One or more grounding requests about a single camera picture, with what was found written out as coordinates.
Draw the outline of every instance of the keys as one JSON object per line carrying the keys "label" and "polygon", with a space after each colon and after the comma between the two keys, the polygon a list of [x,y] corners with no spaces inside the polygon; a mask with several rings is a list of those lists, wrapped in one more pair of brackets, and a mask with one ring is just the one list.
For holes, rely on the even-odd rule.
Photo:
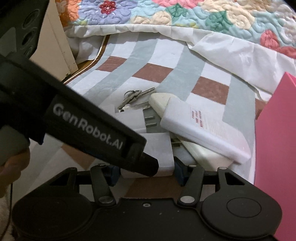
{"label": "keys", "polygon": [[126,110],[138,110],[138,109],[145,110],[145,109],[148,109],[150,107],[151,107],[151,105],[149,104],[148,101],[147,102],[144,102],[144,103],[141,103],[141,104],[135,104],[135,105],[127,104],[124,107],[122,107],[122,109],[120,110],[120,112],[126,111]]}
{"label": "keys", "polygon": [[120,106],[118,106],[118,109],[121,110],[122,107],[124,107],[126,104],[128,104],[134,97],[136,97],[137,95],[139,95],[142,91],[141,90],[136,90],[136,91],[128,91],[128,92],[132,92],[131,94],[128,95],[128,97],[126,97],[124,99],[124,101],[121,103]]}
{"label": "keys", "polygon": [[127,104],[132,103],[132,102],[138,100],[140,97],[142,97],[142,96],[144,96],[146,94],[152,93],[154,91],[155,91],[155,87],[150,88],[150,89],[145,90],[145,91],[141,91],[141,90],[130,90],[130,91],[127,91],[124,94],[124,96],[127,93],[130,93],[130,94],[128,94],[128,96],[124,99],[124,101],[121,103],[121,105],[118,106],[118,110],[122,110]]}

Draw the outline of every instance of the white adapter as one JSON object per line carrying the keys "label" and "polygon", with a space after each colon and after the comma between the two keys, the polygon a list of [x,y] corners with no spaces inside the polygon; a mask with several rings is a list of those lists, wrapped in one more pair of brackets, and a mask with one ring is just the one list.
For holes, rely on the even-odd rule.
{"label": "white adapter", "polygon": [[[141,136],[147,140],[144,152],[158,160],[159,168],[154,177],[171,176],[175,169],[170,134],[167,133],[144,133]],[[146,177],[136,172],[121,169],[124,178]]]}
{"label": "white adapter", "polygon": [[146,133],[146,124],[143,110],[128,110],[114,114],[114,117],[138,133]]}
{"label": "white adapter", "polygon": [[170,98],[160,126],[240,164],[251,158],[241,132],[178,98]]}
{"label": "white adapter", "polygon": [[113,104],[100,105],[99,107],[135,132],[146,133],[146,123],[143,110],[127,110],[116,113],[115,106]]}

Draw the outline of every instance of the quilted bedspread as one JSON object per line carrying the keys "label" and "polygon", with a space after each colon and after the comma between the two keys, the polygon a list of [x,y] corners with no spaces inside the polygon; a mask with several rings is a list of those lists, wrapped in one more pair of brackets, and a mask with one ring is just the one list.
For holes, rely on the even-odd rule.
{"label": "quilted bedspread", "polygon": [[64,27],[152,24],[221,32],[296,59],[296,13],[282,0],[55,0]]}
{"label": "quilted bedspread", "polygon": [[[183,41],[172,40],[159,33],[112,34],[100,60],[67,86],[101,107],[110,104],[118,107],[124,93],[131,89],[155,87],[157,92],[173,93],[196,109],[210,111],[215,118],[241,131],[255,154],[254,119],[265,103],[258,99],[248,84],[189,50]],[[143,96],[135,104],[148,99],[149,95]],[[167,132],[160,127],[160,117],[152,108],[144,110],[144,116],[155,118],[147,124],[157,123],[148,127],[147,133]],[[14,202],[68,167],[83,171],[99,163],[98,159],[49,135],[45,135],[43,145],[31,141],[30,150],[30,164],[13,184]],[[173,152],[186,165],[195,164],[184,147],[173,147]],[[198,161],[206,169],[209,163],[220,163],[216,155],[207,155],[206,159]],[[255,155],[243,165],[233,163],[230,169],[253,183],[254,164]],[[113,194],[124,195],[125,189],[129,189],[124,185],[127,182],[132,183],[133,180],[121,178],[111,188]],[[87,191],[82,185],[80,191],[85,195],[83,190]],[[160,191],[155,194],[158,198],[164,197]]]}

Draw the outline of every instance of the pink box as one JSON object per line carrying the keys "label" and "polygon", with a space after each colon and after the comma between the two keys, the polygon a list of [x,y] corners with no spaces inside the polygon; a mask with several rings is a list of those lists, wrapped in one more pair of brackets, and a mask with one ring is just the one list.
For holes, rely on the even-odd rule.
{"label": "pink box", "polygon": [[281,206],[275,237],[296,240],[296,78],[285,73],[256,124],[255,186]]}

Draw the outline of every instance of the hand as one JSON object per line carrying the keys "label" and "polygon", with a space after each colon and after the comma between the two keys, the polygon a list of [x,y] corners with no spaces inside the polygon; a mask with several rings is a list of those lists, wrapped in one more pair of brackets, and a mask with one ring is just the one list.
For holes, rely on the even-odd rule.
{"label": "hand", "polygon": [[21,171],[24,170],[30,161],[30,149],[21,152],[7,160],[4,166],[0,167],[0,198],[5,195],[9,184],[20,178]]}

